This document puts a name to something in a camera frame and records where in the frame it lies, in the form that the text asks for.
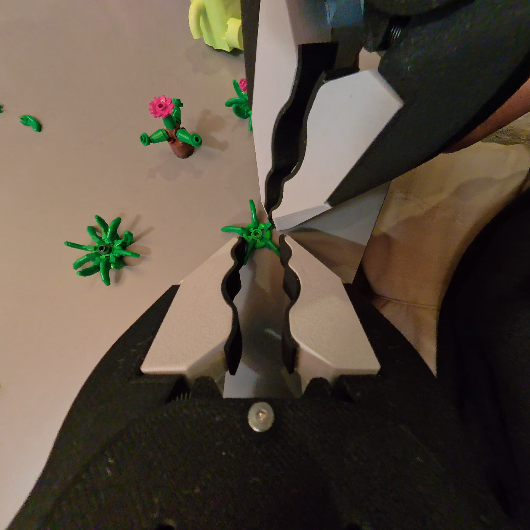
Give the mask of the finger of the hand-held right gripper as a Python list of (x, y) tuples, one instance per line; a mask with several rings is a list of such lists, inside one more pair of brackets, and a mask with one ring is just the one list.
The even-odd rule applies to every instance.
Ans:
[(300, 166), (272, 212), (275, 228), (290, 230), (331, 209), (329, 197), (402, 105), (375, 69), (325, 82), (308, 113)]
[(335, 64), (325, 1), (261, 1), (252, 99), (253, 138), (268, 216), (298, 163), (304, 115), (323, 72)]

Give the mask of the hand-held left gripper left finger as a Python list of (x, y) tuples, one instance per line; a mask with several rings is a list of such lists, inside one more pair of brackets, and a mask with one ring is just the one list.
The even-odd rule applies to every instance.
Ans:
[(211, 377), (224, 390), (242, 357), (234, 299), (241, 290), (246, 242), (234, 237), (178, 285), (142, 363), (151, 375), (181, 375), (189, 383)]

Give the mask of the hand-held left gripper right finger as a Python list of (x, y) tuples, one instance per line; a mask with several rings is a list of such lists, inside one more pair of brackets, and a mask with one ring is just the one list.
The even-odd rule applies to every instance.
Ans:
[(381, 365), (341, 279), (288, 235), (279, 242), (282, 288), (289, 298), (282, 359), (301, 389), (322, 378), (376, 375)]

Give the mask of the green brick wheel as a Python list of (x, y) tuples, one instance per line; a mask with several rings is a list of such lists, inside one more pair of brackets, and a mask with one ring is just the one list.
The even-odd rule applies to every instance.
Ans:
[(265, 240), (272, 240), (271, 239), (271, 230), (264, 231), (262, 230), (264, 223), (259, 223), (259, 226), (255, 230), (250, 230), (250, 224), (246, 227), (248, 229), (248, 236), (244, 237), (246, 242), (254, 242), (255, 249), (260, 248), (267, 248), (264, 245)]

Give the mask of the person's right hand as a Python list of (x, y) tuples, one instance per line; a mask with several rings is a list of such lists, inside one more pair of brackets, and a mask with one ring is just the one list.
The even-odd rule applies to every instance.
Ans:
[(480, 142), (527, 113), (529, 113), (529, 79), (495, 113), (489, 116), (487, 120), (478, 125), (477, 128), (456, 142), (452, 147), (442, 152), (449, 154), (465, 149)]

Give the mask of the green brick plant pink flowers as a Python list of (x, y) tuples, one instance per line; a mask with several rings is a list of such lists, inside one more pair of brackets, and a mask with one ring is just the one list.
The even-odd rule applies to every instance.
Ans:
[(232, 108), (235, 116), (240, 119), (248, 120), (248, 130), (252, 131), (252, 110), (248, 102), (248, 81), (241, 78), (239, 81), (233, 80), (236, 96), (225, 101), (225, 107)]

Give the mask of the lime green brick planter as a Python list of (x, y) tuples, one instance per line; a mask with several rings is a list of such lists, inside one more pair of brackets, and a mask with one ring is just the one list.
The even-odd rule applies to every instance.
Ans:
[(240, 1), (191, 1), (188, 22), (194, 39), (214, 49), (244, 49)]

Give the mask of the brick cactus with pink flower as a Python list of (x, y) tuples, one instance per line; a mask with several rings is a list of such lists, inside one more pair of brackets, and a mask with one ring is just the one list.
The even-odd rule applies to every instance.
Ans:
[(144, 146), (167, 143), (180, 159), (189, 158), (195, 149), (201, 147), (202, 138), (197, 133), (190, 133), (182, 126), (180, 99), (165, 95), (155, 96), (149, 103), (149, 112), (155, 118), (162, 119), (164, 127), (151, 135), (142, 133), (140, 142)]

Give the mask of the person's beige trousers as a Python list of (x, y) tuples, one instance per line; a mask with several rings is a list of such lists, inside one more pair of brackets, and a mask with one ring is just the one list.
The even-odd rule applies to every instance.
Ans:
[(529, 187), (529, 114), (395, 179), (362, 258), (373, 304), (436, 373), (441, 302), (480, 231)]

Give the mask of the green spiky brick plant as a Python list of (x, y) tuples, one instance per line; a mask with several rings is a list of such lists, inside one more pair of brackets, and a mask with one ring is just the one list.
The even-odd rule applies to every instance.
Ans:
[(105, 286), (110, 286), (111, 271), (122, 270), (127, 266), (127, 259), (139, 259), (141, 254), (130, 250), (134, 242), (133, 233), (129, 230), (119, 232), (121, 217), (116, 217), (111, 222), (98, 215), (94, 219), (96, 225), (90, 225), (86, 229), (91, 240), (89, 244), (65, 241), (64, 246), (84, 253), (72, 264), (78, 276), (98, 275)]

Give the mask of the person's black jacket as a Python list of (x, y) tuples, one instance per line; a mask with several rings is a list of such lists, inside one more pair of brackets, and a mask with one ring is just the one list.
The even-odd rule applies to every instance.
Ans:
[(529, 190), (462, 255), (441, 304), (436, 371), (507, 529), (529, 529)]

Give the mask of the cluster of green leaf pieces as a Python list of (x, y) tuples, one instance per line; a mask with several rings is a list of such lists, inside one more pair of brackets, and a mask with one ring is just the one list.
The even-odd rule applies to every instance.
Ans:
[(1, 121), (40, 133), (43, 130), (43, 123), (37, 115), (31, 112), (35, 110), (34, 107), (31, 103), (8, 102), (6, 99), (1, 99)]

